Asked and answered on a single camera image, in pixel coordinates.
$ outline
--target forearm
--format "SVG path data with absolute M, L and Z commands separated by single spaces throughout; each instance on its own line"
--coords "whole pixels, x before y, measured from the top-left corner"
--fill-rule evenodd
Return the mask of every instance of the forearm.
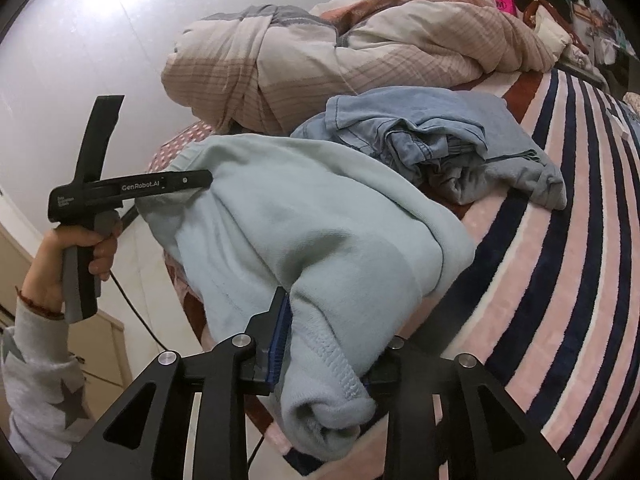
M 2 337 L 2 378 L 12 409 L 9 441 L 38 479 L 50 479 L 93 425 L 84 375 L 67 349 L 68 326 L 21 300 Z

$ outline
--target garment sleeve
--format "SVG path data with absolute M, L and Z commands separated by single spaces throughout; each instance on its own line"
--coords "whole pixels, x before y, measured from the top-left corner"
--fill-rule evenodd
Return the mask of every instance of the garment sleeve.
M 11 408 L 9 442 L 38 480 L 50 480 L 93 425 L 84 375 L 67 350 L 68 325 L 18 300 L 2 335 L 2 379 Z

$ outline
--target black cable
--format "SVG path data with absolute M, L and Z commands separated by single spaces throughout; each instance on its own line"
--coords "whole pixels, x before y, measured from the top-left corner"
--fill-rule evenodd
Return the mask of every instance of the black cable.
M 146 324 L 145 320 L 142 319 L 142 316 L 140 316 L 140 314 L 138 313 L 138 311 L 135 309 L 135 307 L 133 306 L 133 304 L 131 303 L 129 297 L 126 295 L 126 293 L 124 292 L 122 286 L 120 285 L 120 282 L 118 282 L 118 279 L 115 277 L 115 275 L 113 274 L 113 272 L 109 271 L 109 274 L 111 275 L 111 279 L 113 280 L 113 283 L 116 284 L 116 286 L 118 287 L 118 290 L 120 291 L 120 293 L 122 294 L 122 297 L 124 298 L 124 300 L 127 302 L 127 304 L 129 305 L 129 307 L 133 310 L 133 313 L 138 317 L 138 319 L 140 320 L 140 323 L 142 323 L 142 325 L 146 328 L 146 331 L 149 332 L 149 335 L 154 339 L 154 341 L 156 343 L 158 343 L 165 351 L 169 351 L 169 349 L 164 346 L 160 340 L 156 337 L 156 334 L 154 334 L 153 330 L 151 330 L 149 328 L 149 325 Z M 260 450 L 260 446 L 262 445 L 262 443 L 264 442 L 264 435 L 260 437 L 260 440 L 258 441 L 258 444 L 255 445 L 253 452 L 251 453 L 251 456 L 249 457 L 249 460 L 247 460 L 246 462 L 246 470 L 249 471 L 249 469 L 251 468 L 251 464 L 254 462 L 254 458 L 255 456 L 258 454 L 258 451 Z
M 145 323 L 145 320 L 142 319 L 142 316 L 140 316 L 140 314 L 138 313 L 138 311 L 135 309 L 135 307 L 131 304 L 131 302 L 129 301 L 129 298 L 127 297 L 127 295 L 125 294 L 124 290 L 122 290 L 122 287 L 120 286 L 120 283 L 118 282 L 118 280 L 116 279 L 116 277 L 113 275 L 113 272 L 109 271 L 109 274 L 111 275 L 111 279 L 113 280 L 113 283 L 116 284 L 116 286 L 118 287 L 118 290 L 120 291 L 120 293 L 122 294 L 122 297 L 124 298 L 124 300 L 127 302 L 127 304 L 130 306 L 130 308 L 133 310 L 133 313 L 138 316 L 138 319 L 140 320 L 140 323 L 142 323 L 142 325 L 146 328 L 146 331 L 149 332 L 149 335 L 154 339 L 154 341 L 156 343 L 158 343 L 165 351 L 169 351 L 169 349 L 164 346 L 160 340 L 156 337 L 156 334 L 154 334 L 154 332 L 149 328 L 149 325 Z
M 246 470 L 247 470 L 247 472 L 251 468 L 251 464 L 254 461 L 255 456 L 258 454 L 258 450 L 260 449 L 260 446 L 262 445 L 263 442 L 264 442 L 264 435 L 260 437 L 260 440 L 258 441 L 258 444 L 256 444 L 255 447 L 254 447 L 254 452 L 251 453 L 251 456 L 249 457 L 249 460 L 246 461 Z

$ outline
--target hand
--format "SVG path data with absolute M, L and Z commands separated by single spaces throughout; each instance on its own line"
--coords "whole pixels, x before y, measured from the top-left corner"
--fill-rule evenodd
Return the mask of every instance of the hand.
M 122 224 L 114 227 L 108 238 L 80 226 L 59 226 L 48 231 L 38 248 L 36 257 L 22 284 L 22 295 L 33 303 L 54 314 L 62 311 L 62 254 L 72 246 L 94 248 L 94 260 L 89 264 L 89 272 L 100 276 L 104 282 L 109 279 L 113 257 L 118 248 L 118 236 Z

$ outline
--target striped bedsheet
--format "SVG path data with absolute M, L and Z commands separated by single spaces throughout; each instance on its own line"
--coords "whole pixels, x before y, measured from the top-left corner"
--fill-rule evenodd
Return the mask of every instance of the striped bedsheet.
M 476 259 L 437 305 L 421 305 L 402 333 L 429 352 L 476 355 L 572 474 L 595 478 L 640 390 L 640 123 L 626 105 L 556 70 L 495 73 L 464 88 L 506 99 L 560 166 L 568 205 L 549 212 L 502 189 L 468 210 L 456 208 L 478 242 Z M 209 134 L 204 126 L 186 131 L 193 139 Z M 162 150 L 178 150 L 184 140 Z M 159 152 L 152 170 L 164 165 L 160 156 L 169 153 Z M 199 301 L 169 263 L 200 337 L 205 321 Z M 291 449 L 259 403 L 249 403 L 248 415 L 301 475 L 382 475 L 384 413 L 348 457 L 324 465 Z

